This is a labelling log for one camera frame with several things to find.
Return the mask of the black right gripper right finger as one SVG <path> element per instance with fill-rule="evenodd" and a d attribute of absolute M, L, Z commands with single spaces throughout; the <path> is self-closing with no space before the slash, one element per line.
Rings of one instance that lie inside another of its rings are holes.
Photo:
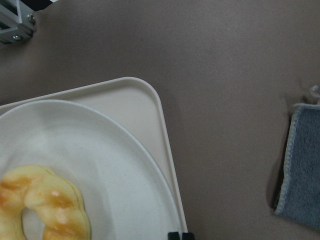
<path fill-rule="evenodd" d="M 182 240 L 195 240 L 195 236 L 192 232 L 183 232 Z"/>

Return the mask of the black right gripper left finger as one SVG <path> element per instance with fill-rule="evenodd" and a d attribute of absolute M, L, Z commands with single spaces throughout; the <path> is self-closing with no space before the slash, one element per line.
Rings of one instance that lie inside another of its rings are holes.
<path fill-rule="evenodd" d="M 169 232 L 167 234 L 167 239 L 168 240 L 180 240 L 180 234 L 179 232 Z"/>

